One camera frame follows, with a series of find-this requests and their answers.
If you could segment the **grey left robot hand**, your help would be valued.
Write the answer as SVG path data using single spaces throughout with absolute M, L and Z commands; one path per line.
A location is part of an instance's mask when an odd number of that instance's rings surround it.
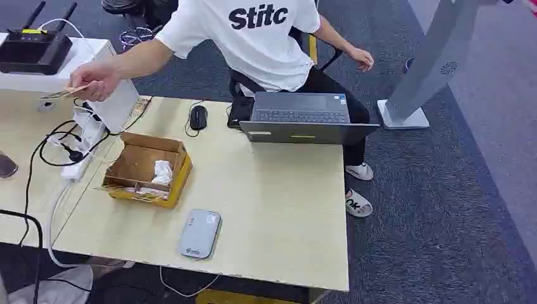
M 0 178 L 11 177 L 18 170 L 18 165 L 5 153 L 0 154 Z

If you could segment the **person's right hand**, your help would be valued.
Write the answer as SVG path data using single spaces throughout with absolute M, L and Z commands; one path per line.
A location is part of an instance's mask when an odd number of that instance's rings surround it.
M 74 95 L 86 101 L 102 102 L 117 88 L 121 81 L 120 74 L 107 62 L 92 61 L 81 65 L 70 74 L 68 87 L 85 89 Z

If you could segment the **person's left hand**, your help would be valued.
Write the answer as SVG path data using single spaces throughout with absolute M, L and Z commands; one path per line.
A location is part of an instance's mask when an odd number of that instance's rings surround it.
M 357 47 L 352 47 L 347 54 L 350 58 L 357 62 L 359 70 L 367 72 L 372 69 L 374 59 L 368 51 L 359 49 Z

